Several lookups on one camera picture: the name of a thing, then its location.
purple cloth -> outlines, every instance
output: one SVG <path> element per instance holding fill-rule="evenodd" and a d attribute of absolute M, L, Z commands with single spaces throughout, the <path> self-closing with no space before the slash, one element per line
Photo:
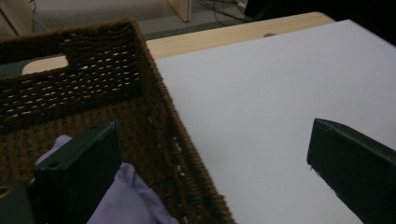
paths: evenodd
<path fill-rule="evenodd" d="M 36 163 L 46 159 L 71 139 L 67 135 L 59 136 L 53 148 L 42 155 Z M 178 222 L 169 215 L 161 199 L 135 172 L 132 164 L 123 162 L 114 177 L 113 184 L 88 223 L 177 224 Z"/>

woven wicker texture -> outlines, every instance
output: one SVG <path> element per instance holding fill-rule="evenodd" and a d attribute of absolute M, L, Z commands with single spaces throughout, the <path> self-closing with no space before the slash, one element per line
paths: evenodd
<path fill-rule="evenodd" d="M 30 181 L 35 160 L 57 136 L 117 119 L 123 160 L 172 216 L 180 223 L 233 223 L 134 20 L 0 40 L 1 63 L 56 54 L 69 65 L 0 80 L 0 181 Z"/>

dark background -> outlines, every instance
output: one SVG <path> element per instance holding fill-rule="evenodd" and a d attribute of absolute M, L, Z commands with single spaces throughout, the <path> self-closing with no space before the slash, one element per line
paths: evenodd
<path fill-rule="evenodd" d="M 245 14 L 261 21 L 319 11 L 336 21 L 353 20 L 396 46 L 396 12 L 390 4 L 384 0 L 248 0 Z"/>

white paper sheet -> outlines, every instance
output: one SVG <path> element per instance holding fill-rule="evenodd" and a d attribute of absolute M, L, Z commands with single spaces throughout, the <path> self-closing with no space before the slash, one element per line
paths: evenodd
<path fill-rule="evenodd" d="M 396 148 L 396 48 L 339 21 L 156 63 L 238 223 L 361 223 L 306 153 L 314 118 Z"/>

floor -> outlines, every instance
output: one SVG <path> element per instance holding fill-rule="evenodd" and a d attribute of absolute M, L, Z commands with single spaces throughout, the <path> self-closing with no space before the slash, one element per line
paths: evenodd
<path fill-rule="evenodd" d="M 182 21 L 166 0 L 35 0 L 35 5 L 35 32 L 132 17 L 138 20 L 146 39 L 152 39 L 243 23 L 215 14 L 201 6 L 198 0 L 192 2 L 192 19 L 189 22 Z M 218 1 L 215 7 L 237 18 L 245 17 L 235 4 Z M 0 37 L 5 36 L 8 34 L 0 24 Z"/>

